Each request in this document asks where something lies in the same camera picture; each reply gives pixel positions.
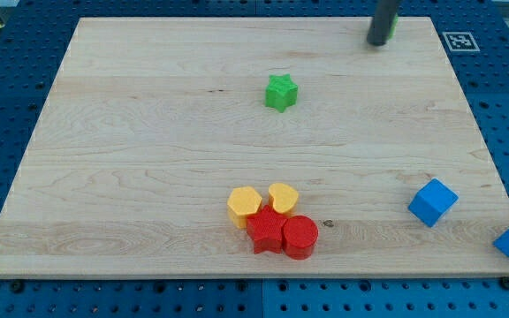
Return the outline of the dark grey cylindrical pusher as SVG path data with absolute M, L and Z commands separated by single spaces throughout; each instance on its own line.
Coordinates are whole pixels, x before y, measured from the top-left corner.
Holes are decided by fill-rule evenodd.
M 387 35 L 390 29 L 390 23 L 397 13 L 402 0 L 378 0 L 376 9 L 370 26 L 366 41 L 369 45 L 380 47 L 384 46 L 387 41 Z

